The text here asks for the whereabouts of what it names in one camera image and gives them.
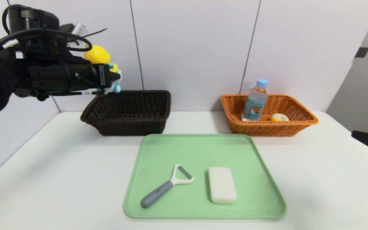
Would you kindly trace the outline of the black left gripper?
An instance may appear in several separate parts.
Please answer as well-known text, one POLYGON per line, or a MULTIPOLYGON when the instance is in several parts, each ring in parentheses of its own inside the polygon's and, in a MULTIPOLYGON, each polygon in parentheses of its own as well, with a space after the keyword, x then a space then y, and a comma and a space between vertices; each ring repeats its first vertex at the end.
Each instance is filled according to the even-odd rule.
POLYGON ((73 63, 74 91, 108 88, 111 81, 118 81, 120 78, 119 73, 109 70, 108 64, 92 64, 87 61, 73 63))

